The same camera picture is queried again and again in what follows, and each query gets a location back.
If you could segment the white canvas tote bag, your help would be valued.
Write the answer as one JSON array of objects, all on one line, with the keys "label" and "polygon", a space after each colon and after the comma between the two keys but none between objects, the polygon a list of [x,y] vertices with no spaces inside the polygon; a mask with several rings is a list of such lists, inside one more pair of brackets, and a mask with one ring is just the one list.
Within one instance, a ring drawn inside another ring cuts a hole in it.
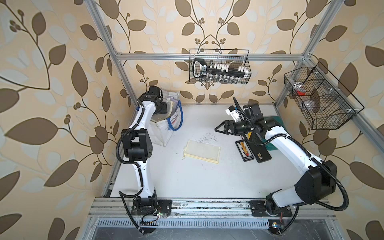
[{"label": "white canvas tote bag", "polygon": [[184,120],[179,94],[176,92],[163,91],[163,101],[167,96],[179,98],[175,113],[168,118],[166,118],[166,114],[153,115],[148,128],[152,143],[162,147],[165,147],[172,134],[181,128]]}]

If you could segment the cream yellow pouch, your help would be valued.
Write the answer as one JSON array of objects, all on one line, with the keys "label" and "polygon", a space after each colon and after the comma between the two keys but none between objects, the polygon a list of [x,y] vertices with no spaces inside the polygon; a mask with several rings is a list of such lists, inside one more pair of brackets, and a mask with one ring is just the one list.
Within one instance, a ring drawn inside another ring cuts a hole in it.
[{"label": "cream yellow pouch", "polygon": [[220,151],[220,147],[188,140],[187,145],[184,148],[182,159],[189,157],[209,163],[218,164]]}]

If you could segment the yellow trimmed mesh pouch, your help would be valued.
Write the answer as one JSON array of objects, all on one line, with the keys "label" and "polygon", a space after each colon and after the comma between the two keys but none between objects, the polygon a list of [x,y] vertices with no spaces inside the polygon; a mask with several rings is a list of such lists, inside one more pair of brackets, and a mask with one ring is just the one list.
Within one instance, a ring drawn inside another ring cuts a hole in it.
[{"label": "yellow trimmed mesh pouch", "polygon": [[173,97],[173,96],[167,96],[164,99],[164,102],[167,104],[166,118],[168,118],[175,113],[177,109],[177,104],[179,102],[179,98]]}]

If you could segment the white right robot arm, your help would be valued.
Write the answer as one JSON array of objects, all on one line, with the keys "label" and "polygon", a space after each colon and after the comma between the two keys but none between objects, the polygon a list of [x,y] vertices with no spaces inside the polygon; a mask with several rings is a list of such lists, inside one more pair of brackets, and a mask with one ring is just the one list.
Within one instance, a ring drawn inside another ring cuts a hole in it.
[{"label": "white right robot arm", "polygon": [[266,196],[265,211],[276,216],[283,208],[317,204],[332,211],[341,212],[349,206],[349,196],[337,178],[337,166],[332,161],[323,161],[310,153],[291,137],[285,128],[273,118],[265,118],[258,104],[240,107],[238,102],[226,110],[231,120],[225,120],[215,132],[246,137],[246,142],[262,150],[267,144],[274,145],[301,174],[299,181],[285,190]]}]

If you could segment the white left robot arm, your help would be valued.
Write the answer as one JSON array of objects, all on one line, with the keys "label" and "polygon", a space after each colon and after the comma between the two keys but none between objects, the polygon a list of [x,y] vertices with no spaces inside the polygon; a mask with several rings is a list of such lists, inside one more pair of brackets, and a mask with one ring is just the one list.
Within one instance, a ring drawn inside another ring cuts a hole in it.
[{"label": "white left robot arm", "polygon": [[132,165],[136,170],[139,191],[128,195],[119,191],[119,195],[133,199],[133,207],[142,215],[159,210],[159,204],[149,168],[149,159],[153,153],[148,128],[153,115],[167,112],[163,102],[163,91],[159,87],[150,87],[138,101],[138,115],[128,129],[122,130],[116,146],[118,161],[123,165]]}]

